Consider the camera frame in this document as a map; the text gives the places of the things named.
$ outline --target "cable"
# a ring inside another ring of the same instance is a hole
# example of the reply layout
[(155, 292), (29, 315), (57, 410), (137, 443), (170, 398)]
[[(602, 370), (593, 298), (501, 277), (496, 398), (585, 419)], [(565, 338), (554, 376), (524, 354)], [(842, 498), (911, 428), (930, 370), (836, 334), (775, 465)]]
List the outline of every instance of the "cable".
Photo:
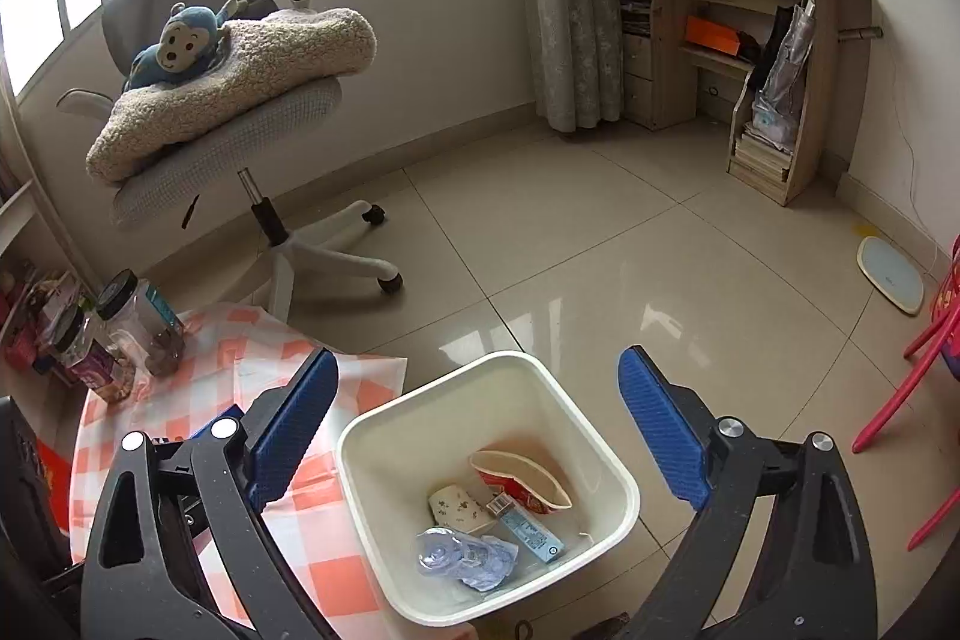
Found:
[[(882, 7), (880, 7), (880, 17), (881, 17), (881, 26), (886, 34), (887, 31), (891, 30), (887, 26), (887, 16), (884, 13)], [(910, 208), (913, 210), (914, 217), (917, 218), (917, 223), (920, 223), (920, 232), (930, 240), (930, 244), (933, 245), (933, 261), (930, 265), (925, 268), (926, 273), (930, 274), (933, 271), (934, 266), (937, 263), (937, 254), (939, 252), (939, 245), (937, 244), (936, 239), (933, 239), (933, 232), (930, 231), (928, 225), (923, 222), (923, 218), (920, 217), (920, 211), (917, 209), (917, 154), (913, 150), (913, 145), (911, 145), (910, 140), (906, 136), (906, 131), (904, 130), (904, 123), (901, 120), (899, 115), (899, 106), (896, 102), (896, 54), (893, 50), (893, 43), (890, 41), (888, 35), (884, 36), (883, 41), (886, 44), (887, 55), (890, 58), (890, 68), (893, 72), (893, 81), (891, 85), (891, 90), (893, 92), (893, 105), (894, 105), (894, 118), (896, 118), (896, 129), (899, 130), (901, 138), (904, 140), (907, 150), (910, 151), (910, 190), (909, 190), (909, 199), (910, 199)]]

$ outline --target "jar lid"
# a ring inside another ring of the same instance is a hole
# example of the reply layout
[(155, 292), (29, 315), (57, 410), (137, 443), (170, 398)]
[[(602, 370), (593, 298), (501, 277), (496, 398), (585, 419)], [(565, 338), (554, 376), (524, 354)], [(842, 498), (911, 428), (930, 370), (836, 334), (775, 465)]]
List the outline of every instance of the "jar lid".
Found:
[(127, 304), (140, 280), (131, 269), (124, 269), (107, 283), (97, 299), (97, 314), (102, 320), (111, 319)]
[(56, 324), (54, 324), (54, 350), (62, 353), (69, 348), (80, 333), (80, 328), (83, 328), (83, 310), (77, 305), (71, 304), (61, 313), (61, 316), (56, 319)]

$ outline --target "blue monkey plush toy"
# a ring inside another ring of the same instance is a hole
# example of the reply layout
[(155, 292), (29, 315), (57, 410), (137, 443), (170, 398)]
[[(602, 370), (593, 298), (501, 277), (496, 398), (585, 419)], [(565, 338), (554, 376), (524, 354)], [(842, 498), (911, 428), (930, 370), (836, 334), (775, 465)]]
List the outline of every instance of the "blue monkey plush toy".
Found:
[(157, 82), (173, 85), (200, 76), (213, 62), (217, 46), (226, 34), (224, 23), (241, 6), (229, 0), (216, 14), (206, 6), (174, 4), (163, 27), (160, 42), (151, 44), (133, 59), (124, 91), (145, 88)]

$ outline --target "orange gingham cloth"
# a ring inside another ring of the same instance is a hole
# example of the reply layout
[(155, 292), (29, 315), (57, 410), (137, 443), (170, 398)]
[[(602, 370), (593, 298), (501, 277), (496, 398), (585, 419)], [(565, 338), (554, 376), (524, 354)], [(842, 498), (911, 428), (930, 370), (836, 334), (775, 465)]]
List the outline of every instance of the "orange gingham cloth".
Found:
[[(186, 350), (175, 375), (155, 380), (137, 372), (130, 398), (116, 405), (93, 393), (86, 396), (70, 480), (75, 561), (85, 556), (97, 500), (124, 434), (141, 429), (148, 437), (186, 439), (230, 405), (246, 410), (264, 389), (286, 384), (320, 345), (258, 307), (216, 304), (187, 314), (184, 325)], [(306, 593), (343, 640), (476, 640), (469, 624), (432, 629), (405, 620), (387, 603), (368, 568), (333, 450), (353, 418), (400, 395), (406, 359), (336, 357), (340, 387), (333, 405), (287, 493), (267, 505), (263, 520)], [(249, 626), (212, 541), (200, 552), (200, 565), (224, 616)]]

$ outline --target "paper cup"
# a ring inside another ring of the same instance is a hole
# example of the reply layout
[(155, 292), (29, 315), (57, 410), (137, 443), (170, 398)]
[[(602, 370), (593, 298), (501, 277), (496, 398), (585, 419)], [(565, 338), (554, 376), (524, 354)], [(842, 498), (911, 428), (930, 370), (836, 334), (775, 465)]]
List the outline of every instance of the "paper cup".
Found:
[(431, 494), (428, 501), (434, 521), (442, 527), (476, 535), (496, 523), (496, 519), (456, 483)]
[(506, 491), (530, 512), (548, 515), (573, 507), (560, 482), (526, 456), (506, 451), (477, 451), (470, 466), (494, 491)]

